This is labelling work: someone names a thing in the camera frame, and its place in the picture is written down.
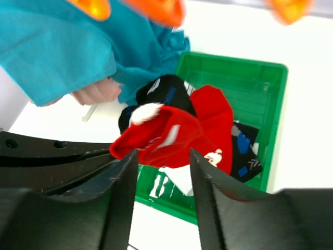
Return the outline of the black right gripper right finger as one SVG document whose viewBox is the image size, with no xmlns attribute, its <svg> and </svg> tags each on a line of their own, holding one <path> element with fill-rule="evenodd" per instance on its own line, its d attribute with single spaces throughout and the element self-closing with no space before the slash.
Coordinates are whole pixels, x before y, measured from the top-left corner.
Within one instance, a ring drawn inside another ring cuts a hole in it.
<svg viewBox="0 0 333 250">
<path fill-rule="evenodd" d="M 332 189 L 262 192 L 196 150 L 190 173 L 202 249 L 332 249 Z"/>
</svg>

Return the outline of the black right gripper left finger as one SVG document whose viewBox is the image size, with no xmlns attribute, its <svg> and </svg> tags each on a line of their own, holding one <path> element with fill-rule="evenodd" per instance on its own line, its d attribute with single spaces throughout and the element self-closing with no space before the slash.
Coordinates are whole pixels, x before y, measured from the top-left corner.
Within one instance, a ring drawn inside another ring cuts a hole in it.
<svg viewBox="0 0 333 250">
<path fill-rule="evenodd" d="M 127 249 L 138 153 L 70 190 L 1 189 L 1 249 Z"/>
</svg>

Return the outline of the white sock with black stripes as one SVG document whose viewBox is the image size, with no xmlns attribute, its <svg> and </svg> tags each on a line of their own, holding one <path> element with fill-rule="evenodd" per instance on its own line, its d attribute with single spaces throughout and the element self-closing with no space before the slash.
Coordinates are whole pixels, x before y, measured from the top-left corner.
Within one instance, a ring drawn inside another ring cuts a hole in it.
<svg viewBox="0 0 333 250">
<path fill-rule="evenodd" d="M 160 168 L 159 171 L 164 172 L 185 196 L 194 195 L 190 174 L 190 165 L 185 165 L 179 168 L 163 167 Z"/>
</svg>

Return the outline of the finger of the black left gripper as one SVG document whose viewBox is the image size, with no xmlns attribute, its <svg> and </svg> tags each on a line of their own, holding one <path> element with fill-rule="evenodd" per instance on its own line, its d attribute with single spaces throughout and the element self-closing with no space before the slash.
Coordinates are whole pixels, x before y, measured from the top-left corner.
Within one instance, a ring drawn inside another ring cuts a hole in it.
<svg viewBox="0 0 333 250">
<path fill-rule="evenodd" d="M 35 192 L 95 198 L 113 186 L 120 164 L 108 143 L 48 140 L 1 132 L 1 197 Z"/>
</svg>

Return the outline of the orange clothes peg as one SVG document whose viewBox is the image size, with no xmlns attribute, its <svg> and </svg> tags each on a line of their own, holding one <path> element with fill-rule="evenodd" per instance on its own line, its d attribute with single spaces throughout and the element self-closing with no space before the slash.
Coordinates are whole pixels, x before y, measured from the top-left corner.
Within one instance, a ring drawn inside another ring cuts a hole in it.
<svg viewBox="0 0 333 250">
<path fill-rule="evenodd" d="M 111 15 L 108 0 L 67 0 L 67 2 L 97 21 L 107 20 Z"/>
<path fill-rule="evenodd" d="M 184 1 L 127 0 L 128 7 L 150 20 L 169 28 L 178 28 L 186 16 Z"/>
</svg>

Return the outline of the red christmas sock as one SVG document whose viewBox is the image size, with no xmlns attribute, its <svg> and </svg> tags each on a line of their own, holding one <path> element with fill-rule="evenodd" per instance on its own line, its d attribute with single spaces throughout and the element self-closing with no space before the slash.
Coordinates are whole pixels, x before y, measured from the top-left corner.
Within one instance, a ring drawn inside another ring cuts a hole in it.
<svg viewBox="0 0 333 250">
<path fill-rule="evenodd" d="M 206 85 L 190 96 L 203 130 L 203 144 L 195 149 L 213 166 L 230 174 L 233 146 L 233 111 L 220 89 Z"/>
<path fill-rule="evenodd" d="M 129 127 L 111 145 L 110 152 L 121 159 L 136 149 L 142 165 L 178 168 L 188 164 L 191 148 L 214 166 L 222 160 L 221 149 L 208 140 L 196 117 L 178 108 L 149 103 L 132 112 Z"/>
</svg>

